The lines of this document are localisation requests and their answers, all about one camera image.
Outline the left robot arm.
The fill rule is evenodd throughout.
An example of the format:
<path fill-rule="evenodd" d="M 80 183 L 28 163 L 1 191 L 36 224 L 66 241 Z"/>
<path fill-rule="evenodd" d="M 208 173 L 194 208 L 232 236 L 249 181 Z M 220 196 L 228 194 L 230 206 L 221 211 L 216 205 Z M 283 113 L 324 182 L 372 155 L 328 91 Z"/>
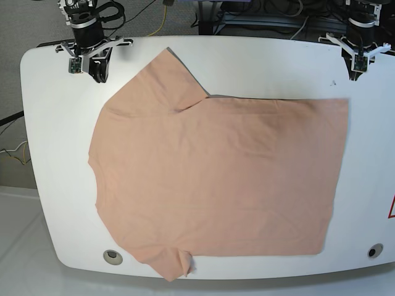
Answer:
<path fill-rule="evenodd" d="M 389 43 L 378 43 L 375 39 L 381 8 L 388 3 L 389 1 L 346 1 L 345 34 L 340 36 L 326 33 L 318 38 L 320 43 L 331 43 L 341 48 L 341 56 L 351 81 L 356 81 L 367 73 L 378 54 L 390 53 Z"/>

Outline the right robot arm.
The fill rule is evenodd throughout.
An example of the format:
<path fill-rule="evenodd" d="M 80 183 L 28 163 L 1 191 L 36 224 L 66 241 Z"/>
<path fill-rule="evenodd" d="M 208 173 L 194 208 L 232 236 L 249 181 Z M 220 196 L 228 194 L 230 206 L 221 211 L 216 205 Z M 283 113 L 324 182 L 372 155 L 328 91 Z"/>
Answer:
<path fill-rule="evenodd" d="M 104 28 L 103 24 L 122 19 L 125 23 L 124 6 L 116 1 L 107 1 L 98 6 L 97 1 L 58 1 L 59 9 L 70 26 L 74 40 L 63 41 L 56 52 L 69 54 L 70 74 L 89 74 L 97 83 L 105 83 L 109 75 L 112 49 L 117 46 L 131 46 L 133 40 L 123 36 L 111 38 L 106 31 L 118 28 Z"/>

